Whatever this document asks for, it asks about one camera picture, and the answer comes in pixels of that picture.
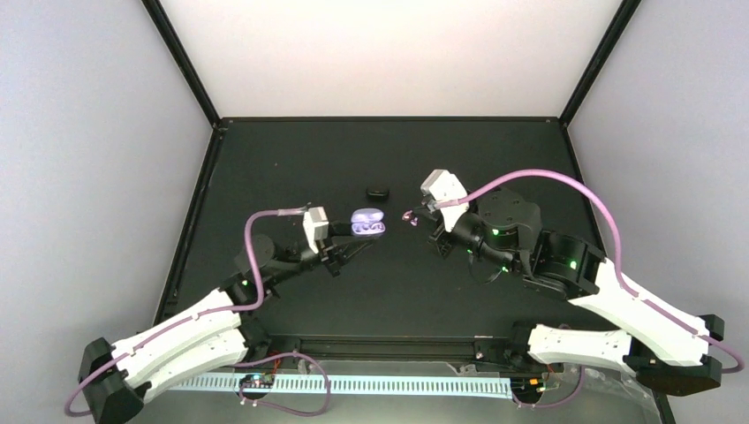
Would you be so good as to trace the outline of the lilac earbud charging case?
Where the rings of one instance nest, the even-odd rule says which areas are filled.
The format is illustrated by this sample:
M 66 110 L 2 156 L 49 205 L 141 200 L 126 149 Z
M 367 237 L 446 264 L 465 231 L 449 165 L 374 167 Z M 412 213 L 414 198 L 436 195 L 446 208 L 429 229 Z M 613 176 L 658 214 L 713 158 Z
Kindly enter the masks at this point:
M 381 236 L 386 231 L 385 214 L 378 208 L 359 208 L 351 215 L 351 232 L 354 236 Z

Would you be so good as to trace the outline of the black earbud charging case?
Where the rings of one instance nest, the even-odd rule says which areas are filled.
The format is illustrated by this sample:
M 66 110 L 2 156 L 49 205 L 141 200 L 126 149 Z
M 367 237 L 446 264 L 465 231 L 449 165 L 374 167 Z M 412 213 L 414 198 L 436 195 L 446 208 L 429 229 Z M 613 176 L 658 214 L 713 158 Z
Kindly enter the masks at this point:
M 365 195 L 369 201 L 386 202 L 390 198 L 390 189 L 383 185 L 368 185 Z

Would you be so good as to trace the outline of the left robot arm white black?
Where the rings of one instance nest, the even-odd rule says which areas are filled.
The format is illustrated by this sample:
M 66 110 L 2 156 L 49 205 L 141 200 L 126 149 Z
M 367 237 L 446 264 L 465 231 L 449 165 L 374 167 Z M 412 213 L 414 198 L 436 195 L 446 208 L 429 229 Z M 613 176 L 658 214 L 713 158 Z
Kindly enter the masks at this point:
M 264 217 L 302 216 L 301 246 L 282 248 L 253 233 Z M 324 267 L 332 276 L 386 231 L 382 213 L 359 209 L 347 222 L 331 222 L 323 208 L 271 209 L 252 214 L 244 228 L 238 272 L 197 303 L 134 336 L 100 337 L 84 349 L 78 387 L 64 405 L 70 417 L 126 423 L 166 390 L 220 367 L 275 366 L 286 358 L 312 363 L 299 352 L 273 352 L 255 313 L 276 286 Z M 87 409 L 72 408 L 77 395 Z

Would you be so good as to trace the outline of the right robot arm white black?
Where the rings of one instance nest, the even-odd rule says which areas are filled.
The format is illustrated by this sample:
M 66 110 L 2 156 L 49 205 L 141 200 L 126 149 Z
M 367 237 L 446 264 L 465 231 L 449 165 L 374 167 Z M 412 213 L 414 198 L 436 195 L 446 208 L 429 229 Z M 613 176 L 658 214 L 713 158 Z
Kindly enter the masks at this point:
M 509 189 L 444 209 L 436 203 L 463 194 L 462 185 L 420 190 L 423 200 L 414 214 L 434 225 L 430 240 L 441 256 L 461 246 L 470 261 L 491 263 L 497 275 L 519 276 L 526 288 L 612 324 L 610 330 L 589 330 L 518 322 L 503 345 L 510 367 L 524 372 L 556 363 L 604 368 L 677 397 L 721 385 L 721 362 L 708 352 L 709 339 L 723 337 L 718 316 L 678 312 L 636 284 L 621 288 L 613 262 L 600 249 L 544 229 L 540 208 Z

